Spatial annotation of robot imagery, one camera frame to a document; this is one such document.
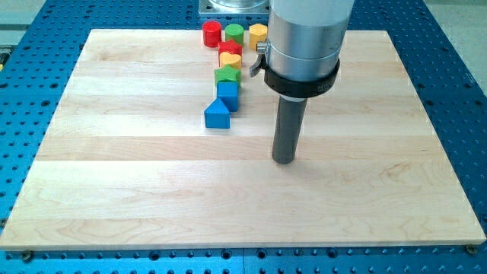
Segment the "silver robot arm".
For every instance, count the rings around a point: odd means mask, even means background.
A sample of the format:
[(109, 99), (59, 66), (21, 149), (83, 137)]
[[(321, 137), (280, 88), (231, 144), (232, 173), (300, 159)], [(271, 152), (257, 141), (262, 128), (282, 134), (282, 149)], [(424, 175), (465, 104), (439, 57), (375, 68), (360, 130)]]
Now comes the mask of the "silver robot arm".
[(354, 0), (272, 0), (266, 61), (277, 75), (315, 81), (339, 58)]

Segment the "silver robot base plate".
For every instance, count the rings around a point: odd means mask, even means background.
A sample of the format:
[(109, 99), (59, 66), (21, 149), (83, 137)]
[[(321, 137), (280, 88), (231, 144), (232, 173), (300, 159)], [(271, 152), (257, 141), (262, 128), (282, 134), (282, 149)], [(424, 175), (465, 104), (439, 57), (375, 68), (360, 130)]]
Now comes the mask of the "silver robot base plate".
[(199, 14), (267, 14), (269, 0), (198, 0)]

